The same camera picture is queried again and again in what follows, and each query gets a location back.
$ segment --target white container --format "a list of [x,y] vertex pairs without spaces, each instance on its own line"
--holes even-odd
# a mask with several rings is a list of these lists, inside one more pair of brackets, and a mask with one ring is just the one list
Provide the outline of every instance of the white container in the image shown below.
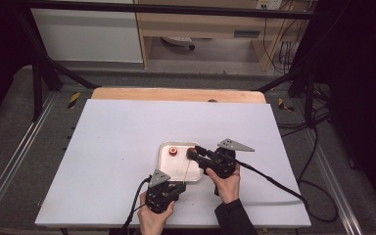
[[[170,176],[169,181],[195,182],[203,177],[203,170],[186,156],[189,148],[198,145],[195,142],[164,142],[160,147],[158,169]],[[172,155],[170,148],[176,148]]]

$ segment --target white cabinet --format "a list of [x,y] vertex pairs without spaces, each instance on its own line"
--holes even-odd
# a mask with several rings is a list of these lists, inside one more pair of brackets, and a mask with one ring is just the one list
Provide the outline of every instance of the white cabinet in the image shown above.
[[[131,0],[86,0],[128,3]],[[31,9],[56,61],[142,63],[134,13]]]

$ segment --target gray carpet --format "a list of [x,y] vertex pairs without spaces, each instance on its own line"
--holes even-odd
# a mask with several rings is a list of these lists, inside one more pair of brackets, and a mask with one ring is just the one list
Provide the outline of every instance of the gray carpet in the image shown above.
[[[147,86],[147,87],[180,87],[180,88],[212,88],[249,90],[266,84],[268,77],[257,79],[255,76],[221,76],[198,74],[152,74],[138,73],[86,73],[85,78],[110,86]],[[30,73],[21,71],[11,88],[13,95],[7,96],[0,109],[0,172],[12,156],[22,136],[27,130],[32,117],[31,79]],[[272,105],[275,118],[280,123],[300,122],[296,112],[280,110],[277,107],[279,95],[287,106],[293,106],[290,99],[282,93],[282,87],[267,94],[267,102]],[[45,198],[52,179],[69,144],[68,136],[78,121],[85,100],[91,96],[91,90],[82,91],[74,109],[67,106],[73,91],[62,91],[42,129],[36,136],[23,163],[0,203],[0,234],[53,234],[54,229],[34,225],[38,214],[38,202]],[[319,141],[326,152],[329,163],[338,176],[349,199],[353,212],[364,231],[364,234],[376,234],[376,194],[362,171],[349,167],[345,148],[337,135],[333,124],[324,122],[318,126]],[[304,131],[283,138],[295,175],[299,175],[311,152],[311,146]],[[326,189],[324,180],[316,162],[311,163],[304,179],[310,180]],[[317,190],[303,185],[303,195],[308,199],[310,211],[320,217],[333,214],[331,203]],[[311,219],[310,228],[302,228],[303,234],[346,234],[341,219],[333,223],[323,223]],[[78,231],[71,234],[84,234]],[[268,234],[295,234],[291,229],[269,229]]]

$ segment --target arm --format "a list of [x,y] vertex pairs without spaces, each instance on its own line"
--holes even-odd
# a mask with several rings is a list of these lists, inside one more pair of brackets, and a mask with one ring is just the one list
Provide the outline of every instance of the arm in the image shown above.
[[206,169],[218,189],[222,204],[215,209],[215,215],[221,228],[221,235],[256,235],[257,232],[250,222],[246,211],[239,199],[240,166],[228,178],[222,179],[210,169]]
[[[145,205],[146,192],[140,195],[140,205]],[[155,213],[147,206],[142,206],[137,213],[140,222],[142,235],[161,235],[164,230],[166,220],[173,214],[175,202],[171,202],[167,210],[163,213]]]

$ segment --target wooden edge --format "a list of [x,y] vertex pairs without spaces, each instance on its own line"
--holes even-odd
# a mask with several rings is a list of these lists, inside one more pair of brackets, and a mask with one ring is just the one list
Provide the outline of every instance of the wooden edge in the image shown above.
[[97,88],[91,99],[153,100],[153,101],[210,101],[224,103],[265,104],[264,95],[257,91],[194,90],[166,88]]
[[270,63],[270,58],[268,57],[268,52],[266,53],[266,51],[267,45],[269,45],[268,47],[271,48],[272,43],[272,41],[265,40],[263,45],[263,40],[252,40],[253,49],[255,50],[256,56],[258,58],[258,64],[260,65],[260,69],[262,71],[267,71],[269,68],[267,64]]

